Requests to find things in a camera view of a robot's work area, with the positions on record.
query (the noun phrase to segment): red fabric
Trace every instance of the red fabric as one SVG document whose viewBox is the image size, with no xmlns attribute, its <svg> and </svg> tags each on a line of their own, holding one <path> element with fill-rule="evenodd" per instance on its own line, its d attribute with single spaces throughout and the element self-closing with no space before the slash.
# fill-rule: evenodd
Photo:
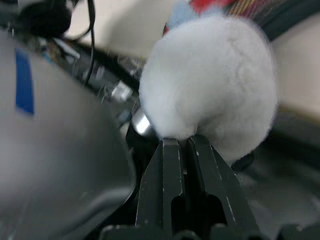
<svg viewBox="0 0 320 240">
<path fill-rule="evenodd" d="M 168 25 L 166 24 L 163 29 L 163 35 L 165 35 L 169 31 Z"/>
<path fill-rule="evenodd" d="M 198 14 L 205 11 L 212 4 L 225 7 L 237 0 L 193 0 L 190 2 L 190 6 L 194 9 L 194 11 Z"/>
</svg>

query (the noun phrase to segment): fluffy white ball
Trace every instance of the fluffy white ball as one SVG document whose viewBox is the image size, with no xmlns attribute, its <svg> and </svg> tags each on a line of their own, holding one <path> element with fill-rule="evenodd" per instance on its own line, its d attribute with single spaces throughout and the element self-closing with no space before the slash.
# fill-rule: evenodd
<svg viewBox="0 0 320 240">
<path fill-rule="evenodd" d="M 140 100 L 162 138 L 196 133 L 231 165 L 266 137 L 277 107 L 273 55 L 238 17 L 185 23 L 159 40 L 144 67 Z"/>
</svg>

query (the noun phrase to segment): blue stripe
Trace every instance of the blue stripe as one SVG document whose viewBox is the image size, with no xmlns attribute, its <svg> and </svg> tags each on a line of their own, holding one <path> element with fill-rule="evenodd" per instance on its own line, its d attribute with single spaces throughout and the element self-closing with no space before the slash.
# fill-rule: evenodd
<svg viewBox="0 0 320 240">
<path fill-rule="evenodd" d="M 16 59 L 16 97 L 15 105 L 25 113 L 33 115 L 34 112 L 34 94 L 32 73 L 29 58 L 26 53 L 20 49 L 15 50 Z"/>
</svg>

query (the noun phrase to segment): wire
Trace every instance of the wire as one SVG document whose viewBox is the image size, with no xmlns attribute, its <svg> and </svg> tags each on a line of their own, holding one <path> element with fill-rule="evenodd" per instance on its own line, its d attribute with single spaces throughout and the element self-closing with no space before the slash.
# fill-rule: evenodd
<svg viewBox="0 0 320 240">
<path fill-rule="evenodd" d="M 90 20 L 90 25 L 84 34 L 82 34 L 81 38 L 83 38 L 88 32 L 91 33 L 91 60 L 90 60 L 90 67 L 88 70 L 88 73 L 86 75 L 84 85 L 87 86 L 91 77 L 91 74 L 94 69 L 95 65 L 95 21 L 96 21 L 96 8 L 95 8 L 95 3 L 94 0 L 88 0 L 88 11 L 89 11 L 89 20 Z"/>
<path fill-rule="evenodd" d="M 92 28 L 90 31 L 91 31 L 91 60 L 90 60 L 90 67 L 84 81 L 85 86 L 87 86 L 89 83 L 89 80 L 95 65 L 95 30 Z"/>
<path fill-rule="evenodd" d="M 95 8 L 95 3 L 93 0 L 88 0 L 88 10 L 89 10 L 89 27 L 88 29 L 81 33 L 79 36 L 75 37 L 74 39 L 70 39 L 70 42 L 77 42 L 80 39 L 84 38 L 88 33 L 91 32 L 91 29 L 94 28 L 95 22 L 96 22 L 96 8 Z"/>
</svg>

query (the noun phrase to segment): beige wall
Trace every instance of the beige wall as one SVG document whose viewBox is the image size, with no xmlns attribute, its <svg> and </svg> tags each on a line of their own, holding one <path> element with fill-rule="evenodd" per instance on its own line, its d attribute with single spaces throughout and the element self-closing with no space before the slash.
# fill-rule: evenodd
<svg viewBox="0 0 320 240">
<path fill-rule="evenodd" d="M 95 0 L 96 45 L 104 50 L 146 58 L 162 36 L 172 5 L 177 0 Z M 72 16 L 68 36 L 89 25 L 87 0 L 80 2 Z"/>
<path fill-rule="evenodd" d="M 272 45 L 283 109 L 320 124 L 320 14 L 291 28 Z"/>
</svg>

